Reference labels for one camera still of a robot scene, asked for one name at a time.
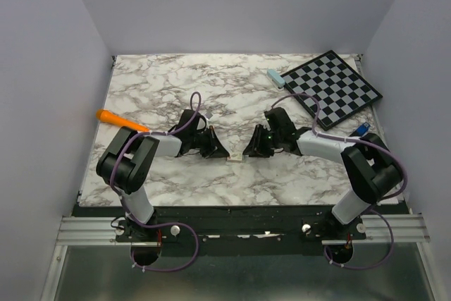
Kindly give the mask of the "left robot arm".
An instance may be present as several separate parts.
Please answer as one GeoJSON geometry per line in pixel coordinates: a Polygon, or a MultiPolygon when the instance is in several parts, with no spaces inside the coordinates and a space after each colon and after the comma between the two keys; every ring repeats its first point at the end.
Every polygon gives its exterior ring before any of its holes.
{"type": "Polygon", "coordinates": [[[186,155],[197,149],[205,159],[225,159],[229,151],[221,144],[207,118],[192,109],[182,112],[179,123],[167,133],[119,129],[97,162],[96,173],[120,198],[125,216],[133,221],[132,233],[141,241],[155,236],[154,207],[144,182],[154,158],[186,155]]]}

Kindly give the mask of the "white staple box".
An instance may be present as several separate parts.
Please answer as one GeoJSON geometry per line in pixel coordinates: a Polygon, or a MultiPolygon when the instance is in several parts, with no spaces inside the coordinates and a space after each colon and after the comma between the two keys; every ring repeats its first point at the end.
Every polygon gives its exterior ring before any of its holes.
{"type": "Polygon", "coordinates": [[[231,163],[241,163],[243,161],[243,155],[239,152],[233,152],[227,158],[227,161],[231,163]]]}

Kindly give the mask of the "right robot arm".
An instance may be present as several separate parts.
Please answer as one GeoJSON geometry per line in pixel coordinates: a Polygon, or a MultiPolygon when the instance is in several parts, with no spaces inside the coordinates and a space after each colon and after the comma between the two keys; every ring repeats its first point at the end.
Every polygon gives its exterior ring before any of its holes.
{"type": "Polygon", "coordinates": [[[331,209],[324,221],[326,234],[341,238],[350,223],[371,206],[380,202],[405,174],[390,156],[381,138],[374,133],[362,137],[338,137],[313,128],[296,128],[281,107],[264,112],[268,127],[258,124],[243,154],[269,158],[277,149],[296,156],[315,156],[342,164],[351,188],[331,209]]]}

